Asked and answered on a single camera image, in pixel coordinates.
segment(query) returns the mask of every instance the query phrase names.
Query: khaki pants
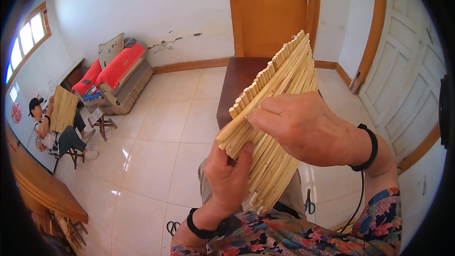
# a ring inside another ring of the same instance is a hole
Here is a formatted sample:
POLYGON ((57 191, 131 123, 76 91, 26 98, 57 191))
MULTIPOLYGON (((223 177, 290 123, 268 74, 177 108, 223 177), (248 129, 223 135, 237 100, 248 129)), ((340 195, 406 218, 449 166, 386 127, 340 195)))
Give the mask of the khaki pants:
MULTIPOLYGON (((199 166, 197 170, 197 177, 199 178, 199 189, 202 198, 202 204, 205 204, 212 197, 212 188, 208 182, 207 176, 204 174, 204 166, 207 158, 199 166)), ((278 202, 286 205, 289 208, 295 210, 301 219, 307 219, 305 214, 305 204, 304 198, 302 196, 302 181, 300 179, 299 169, 297 169, 292 176, 289 185, 284 189, 283 194, 279 198, 278 202)), ((242 205, 237 208, 234 214, 240 213, 243 211, 242 205)))

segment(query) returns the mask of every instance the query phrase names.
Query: pants leg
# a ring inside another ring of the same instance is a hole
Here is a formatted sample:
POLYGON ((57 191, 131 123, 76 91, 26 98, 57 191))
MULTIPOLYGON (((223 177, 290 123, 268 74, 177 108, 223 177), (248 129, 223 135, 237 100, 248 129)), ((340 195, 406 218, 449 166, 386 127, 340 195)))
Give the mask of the pants leg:
POLYGON ((85 122, 81 116, 81 112, 76 108, 76 115, 74 116, 73 128, 77 128, 79 132, 82 132, 85 129, 85 122))
POLYGON ((300 219, 307 219, 305 214, 304 197, 302 195, 302 180, 300 179, 298 168, 295 170, 289 185, 287 185, 286 189, 284 189, 278 202, 296 211, 299 214, 300 219))
MULTIPOLYGON (((202 204, 205 204, 213 196, 210 183, 208 182, 207 176, 204 174, 204 166, 206 161, 207 158, 202 161, 201 165, 197 169, 197 177, 199 179, 199 191, 201 193, 202 204)), ((241 212, 243 212, 242 205, 237 208, 237 210, 234 212, 234 215, 241 212)))
POLYGON ((78 151, 84 152, 87 146, 77 135, 76 130, 68 125, 58 140, 60 156, 63 156, 70 147, 74 147, 78 151))

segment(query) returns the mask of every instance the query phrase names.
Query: white wall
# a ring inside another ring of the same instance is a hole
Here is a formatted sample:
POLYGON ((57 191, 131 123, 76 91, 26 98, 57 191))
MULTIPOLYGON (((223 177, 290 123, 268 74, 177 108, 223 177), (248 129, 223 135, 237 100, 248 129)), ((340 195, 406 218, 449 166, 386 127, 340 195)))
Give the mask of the white wall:
POLYGON ((350 0, 321 0, 313 58, 338 62, 348 24, 350 0))
POLYGON ((403 219, 401 251, 412 240, 435 199, 446 152, 439 139, 417 163, 398 177, 403 219))
POLYGON ((353 79, 367 44, 374 0, 350 0, 348 24, 338 63, 353 79))
POLYGON ((321 0, 313 58, 338 62, 354 78, 364 54, 374 0, 321 0))
POLYGON ((36 97, 52 94, 61 78, 77 62, 68 55, 60 35, 60 28, 55 15, 54 0, 35 0, 31 12, 38 5, 46 2, 50 32, 52 35, 39 46, 22 65, 8 90, 17 82, 26 101, 36 97))
POLYGON ((234 55, 229 0, 55 0, 55 5, 72 60, 93 62, 98 44, 121 32, 149 47, 159 45, 149 51, 152 66, 234 55))

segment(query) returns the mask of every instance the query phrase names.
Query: scissors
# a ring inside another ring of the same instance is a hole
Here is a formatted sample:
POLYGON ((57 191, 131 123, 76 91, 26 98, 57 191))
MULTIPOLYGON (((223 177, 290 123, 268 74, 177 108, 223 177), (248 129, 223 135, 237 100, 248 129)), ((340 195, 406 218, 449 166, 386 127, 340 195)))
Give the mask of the scissors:
POLYGON ((168 229, 168 232, 171 234, 172 237, 174 237, 175 232, 177 231, 179 225, 180 225, 180 223, 176 222, 176 221, 175 222, 169 221, 168 224, 166 225, 166 228, 168 229))
POLYGON ((307 211, 308 209, 308 213, 310 215, 314 214, 314 210, 316 209, 316 206, 314 205, 313 202, 311 202, 311 198, 310 198, 310 188, 308 188, 308 191, 307 191, 307 200, 305 201, 305 211, 307 211))

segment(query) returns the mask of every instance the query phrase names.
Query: tiled floor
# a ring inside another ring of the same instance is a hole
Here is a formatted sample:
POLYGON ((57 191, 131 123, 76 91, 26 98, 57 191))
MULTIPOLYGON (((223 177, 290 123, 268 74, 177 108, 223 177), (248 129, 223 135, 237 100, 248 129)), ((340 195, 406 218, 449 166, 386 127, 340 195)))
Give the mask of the tiled floor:
MULTIPOLYGON (((183 221, 201 198, 197 168, 218 132, 216 111, 226 68, 154 75, 131 112, 114 116, 107 142, 96 133, 88 147, 96 160, 58 163, 64 182, 89 215, 84 236, 90 255, 169 255, 168 221, 183 221)), ((334 70, 318 69, 327 105, 341 118, 373 128, 365 108, 334 70)), ((83 116, 88 116, 86 109, 83 116)), ((316 211, 308 220, 326 228, 346 222, 361 190, 347 166, 299 165, 302 191, 311 189, 316 211)))

